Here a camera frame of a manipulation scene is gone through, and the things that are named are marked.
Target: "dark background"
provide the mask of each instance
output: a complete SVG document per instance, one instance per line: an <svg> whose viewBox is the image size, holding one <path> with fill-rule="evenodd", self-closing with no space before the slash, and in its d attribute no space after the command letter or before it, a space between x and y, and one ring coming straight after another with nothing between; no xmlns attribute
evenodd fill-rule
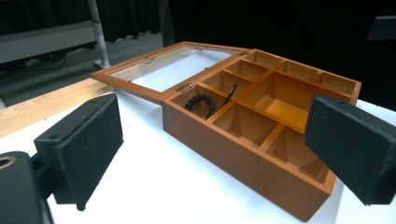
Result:
<svg viewBox="0 0 396 224"><path fill-rule="evenodd" d="M168 2L177 42L271 52L356 79L360 99L396 110L396 41L367 40L376 17L396 15L394 0Z"/></svg>

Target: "black foam pad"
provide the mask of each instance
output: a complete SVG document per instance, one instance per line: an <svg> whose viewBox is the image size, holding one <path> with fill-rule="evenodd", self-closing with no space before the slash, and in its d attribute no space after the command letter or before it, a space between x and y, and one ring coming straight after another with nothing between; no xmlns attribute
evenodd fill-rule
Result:
<svg viewBox="0 0 396 224"><path fill-rule="evenodd" d="M349 103L315 96L304 138L364 204L392 201L396 127Z"/></svg>
<svg viewBox="0 0 396 224"><path fill-rule="evenodd" d="M75 203L84 210L122 142L113 93L91 99L39 135L37 153L52 165L59 184L56 202Z"/></svg>

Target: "wooden box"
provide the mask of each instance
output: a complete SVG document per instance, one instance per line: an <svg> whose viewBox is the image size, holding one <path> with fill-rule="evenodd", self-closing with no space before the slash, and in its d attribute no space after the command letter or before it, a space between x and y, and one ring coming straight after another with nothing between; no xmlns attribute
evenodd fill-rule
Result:
<svg viewBox="0 0 396 224"><path fill-rule="evenodd" d="M258 49L192 42L92 78L161 104L166 132L302 221L318 211L335 181L304 143L311 101L319 94L354 105L361 88L359 81ZM206 100L185 108L203 94L216 104L209 118Z"/></svg>

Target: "wooden surface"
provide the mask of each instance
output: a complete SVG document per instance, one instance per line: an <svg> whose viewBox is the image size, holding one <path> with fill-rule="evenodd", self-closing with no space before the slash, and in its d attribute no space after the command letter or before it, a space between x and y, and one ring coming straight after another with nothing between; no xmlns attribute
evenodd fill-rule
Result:
<svg viewBox="0 0 396 224"><path fill-rule="evenodd" d="M111 90L113 90L112 87L88 78L57 91L6 107L0 110L0 137Z"/></svg>

